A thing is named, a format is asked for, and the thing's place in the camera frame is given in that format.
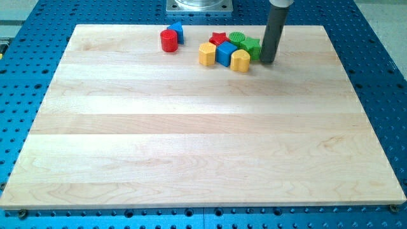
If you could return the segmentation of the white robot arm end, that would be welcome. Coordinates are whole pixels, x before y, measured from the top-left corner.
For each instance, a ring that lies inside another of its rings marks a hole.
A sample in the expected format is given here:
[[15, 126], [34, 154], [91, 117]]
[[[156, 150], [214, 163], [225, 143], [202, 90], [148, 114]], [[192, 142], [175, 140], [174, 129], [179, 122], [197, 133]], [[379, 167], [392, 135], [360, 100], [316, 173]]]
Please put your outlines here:
[[294, 3], [294, 0], [269, 0], [269, 2], [276, 7], [287, 8]]

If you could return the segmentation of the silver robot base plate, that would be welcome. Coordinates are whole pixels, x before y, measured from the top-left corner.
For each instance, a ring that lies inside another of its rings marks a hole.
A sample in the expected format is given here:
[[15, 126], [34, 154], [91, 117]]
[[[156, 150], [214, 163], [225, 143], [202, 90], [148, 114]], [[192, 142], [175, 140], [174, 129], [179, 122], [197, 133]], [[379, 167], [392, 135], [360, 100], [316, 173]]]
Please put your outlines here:
[[232, 0], [166, 0], [166, 12], [232, 12]]

